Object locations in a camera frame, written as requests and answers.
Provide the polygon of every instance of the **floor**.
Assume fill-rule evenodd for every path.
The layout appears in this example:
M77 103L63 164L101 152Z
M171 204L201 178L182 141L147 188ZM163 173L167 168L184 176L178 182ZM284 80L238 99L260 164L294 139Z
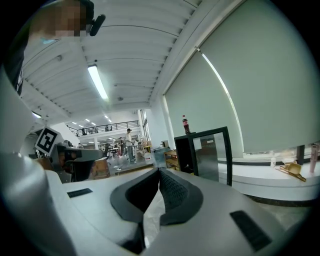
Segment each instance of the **floor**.
M310 207L283 207L257 202L254 203L271 213L285 230L288 230L299 221L302 221L310 210ZM164 199L160 190L158 190L143 217L144 240L147 248L160 232L160 216L164 213Z

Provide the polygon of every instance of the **black frame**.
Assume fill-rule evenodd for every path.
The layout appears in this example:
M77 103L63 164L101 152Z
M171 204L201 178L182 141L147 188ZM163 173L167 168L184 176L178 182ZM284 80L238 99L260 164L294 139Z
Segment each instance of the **black frame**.
M223 134L223 141L225 145L225 158L226 158L226 184L228 186L232 186L232 150L231 150L231 143L230 143L230 137L229 137L229 132L228 132L228 127L221 127L217 129L212 129L212 130L206 130L206 131L201 131L201 132L193 132L188 135L180 136L180 137L175 137L174 138L174 143L176 146L176 154L178 156L178 163L179 167L181 167L180 160L179 160L179 152L178 152L178 147L177 147L177 140L181 139L188 139L189 145L190 145L190 151L191 151L191 158L193 162L193 171L194 175L199 176L198 172L198 163L197 163L197 157L196 157L196 151L195 151L195 145L193 139L203 137L203 136L208 136L208 135L214 135L214 134Z

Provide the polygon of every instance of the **cardboard box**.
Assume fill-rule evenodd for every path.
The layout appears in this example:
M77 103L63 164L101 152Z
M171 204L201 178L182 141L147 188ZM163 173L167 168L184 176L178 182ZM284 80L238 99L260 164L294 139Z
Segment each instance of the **cardboard box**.
M34 161L38 162L44 170L54 170L49 158L37 158Z
M110 177L110 172L108 168L107 159L99 159L94 161L93 166L91 168L92 176L96 179L103 179Z

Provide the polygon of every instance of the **yellow object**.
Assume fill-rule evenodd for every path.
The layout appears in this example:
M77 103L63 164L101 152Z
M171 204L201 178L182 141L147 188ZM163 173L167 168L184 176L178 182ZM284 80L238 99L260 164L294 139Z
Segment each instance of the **yellow object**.
M297 164L297 162L292 162L289 164L286 164L285 166L280 166L280 169L277 169L278 171L281 171L283 173L287 173L303 182L306 182L306 178L303 177L300 172L301 172L301 165Z

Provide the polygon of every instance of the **white counter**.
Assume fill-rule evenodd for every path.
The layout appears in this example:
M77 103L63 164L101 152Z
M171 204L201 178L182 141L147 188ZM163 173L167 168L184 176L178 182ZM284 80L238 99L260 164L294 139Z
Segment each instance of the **white counter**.
M227 183L227 165L219 163L219 182ZM305 163L301 175L303 182L270 166L232 165L232 187L239 192L274 200L308 201L317 198L320 188L320 162L314 173L310 173L310 164Z

